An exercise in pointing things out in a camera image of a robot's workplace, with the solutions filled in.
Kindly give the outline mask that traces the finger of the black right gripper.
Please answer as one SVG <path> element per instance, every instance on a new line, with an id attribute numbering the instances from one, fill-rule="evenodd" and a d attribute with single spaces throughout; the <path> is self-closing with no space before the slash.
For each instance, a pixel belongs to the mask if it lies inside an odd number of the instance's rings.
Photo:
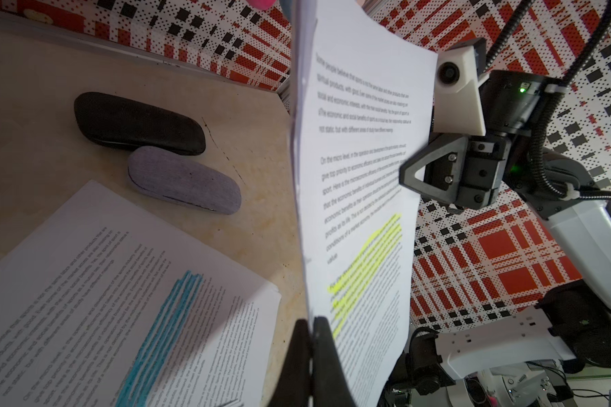
<path id="1" fill-rule="evenodd" d="M 422 197 L 457 198 L 469 138 L 442 134 L 399 169 L 399 183 Z"/>

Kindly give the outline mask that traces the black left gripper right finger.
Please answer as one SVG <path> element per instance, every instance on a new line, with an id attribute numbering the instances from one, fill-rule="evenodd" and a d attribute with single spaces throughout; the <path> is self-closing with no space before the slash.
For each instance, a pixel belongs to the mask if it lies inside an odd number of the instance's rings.
<path id="1" fill-rule="evenodd" d="M 314 319 L 312 333 L 313 406 L 355 406 L 339 361 L 333 334 L 323 316 Z"/>

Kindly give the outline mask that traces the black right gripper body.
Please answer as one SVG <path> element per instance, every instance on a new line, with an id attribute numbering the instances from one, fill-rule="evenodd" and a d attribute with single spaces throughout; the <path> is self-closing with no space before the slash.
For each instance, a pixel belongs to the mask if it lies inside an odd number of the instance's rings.
<path id="1" fill-rule="evenodd" d="M 454 205 L 459 210 L 480 210 L 493 205 L 499 195 L 512 140 L 494 134 L 468 138 L 458 197 L 444 204 Z"/>

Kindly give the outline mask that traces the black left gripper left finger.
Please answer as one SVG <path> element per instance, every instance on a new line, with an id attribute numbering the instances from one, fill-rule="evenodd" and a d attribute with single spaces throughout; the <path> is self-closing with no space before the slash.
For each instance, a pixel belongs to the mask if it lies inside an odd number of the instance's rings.
<path id="1" fill-rule="evenodd" d="M 312 345 L 308 321 L 295 322 L 290 345 L 283 362 L 269 407 L 302 407 L 311 396 Z"/>

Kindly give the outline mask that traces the yellow highlighted paper document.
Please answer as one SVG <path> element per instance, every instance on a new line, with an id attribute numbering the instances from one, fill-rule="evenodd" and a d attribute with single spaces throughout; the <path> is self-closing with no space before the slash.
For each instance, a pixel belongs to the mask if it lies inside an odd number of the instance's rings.
<path id="1" fill-rule="evenodd" d="M 310 319 L 351 397 L 375 406 L 407 342 L 420 197 L 400 166 L 429 139 L 437 55 L 354 1 L 292 4 L 292 166 Z"/>

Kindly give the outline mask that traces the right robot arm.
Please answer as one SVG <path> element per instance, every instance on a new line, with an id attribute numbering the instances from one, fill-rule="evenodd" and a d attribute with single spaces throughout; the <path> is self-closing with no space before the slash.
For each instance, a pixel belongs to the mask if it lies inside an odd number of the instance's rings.
<path id="1" fill-rule="evenodd" d="M 463 336 L 416 328 L 380 398 L 409 406 L 414 395 L 446 390 L 448 405 L 535 406 L 575 397 L 553 384 L 585 366 L 611 369 L 611 191 L 584 166 L 545 148 L 558 105 L 611 26 L 611 1 L 561 78 L 495 71 L 492 64 L 531 3 L 514 10 L 497 40 L 460 42 L 441 53 L 429 144 L 400 167 L 404 188 L 452 214 L 493 205 L 508 186 L 534 211 L 580 272 L 521 313 Z"/>

